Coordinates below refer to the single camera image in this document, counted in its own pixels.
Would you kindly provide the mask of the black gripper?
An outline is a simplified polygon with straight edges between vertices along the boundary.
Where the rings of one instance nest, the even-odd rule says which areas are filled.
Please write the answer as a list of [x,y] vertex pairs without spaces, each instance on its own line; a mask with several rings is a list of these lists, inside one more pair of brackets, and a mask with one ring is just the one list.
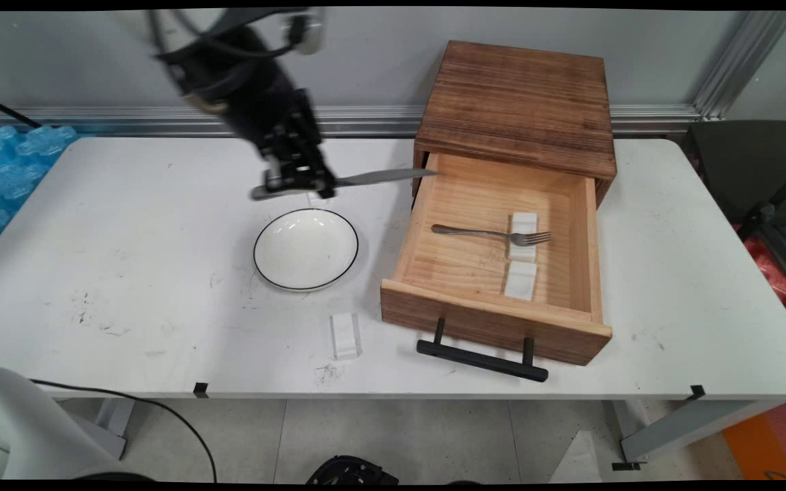
[[284,46],[270,49],[254,28],[236,26],[203,32],[161,56],[194,105],[205,105],[205,112],[259,150],[268,165],[260,195],[336,196],[336,176],[319,148],[308,92],[294,87],[278,62],[305,38],[304,26],[291,26]]

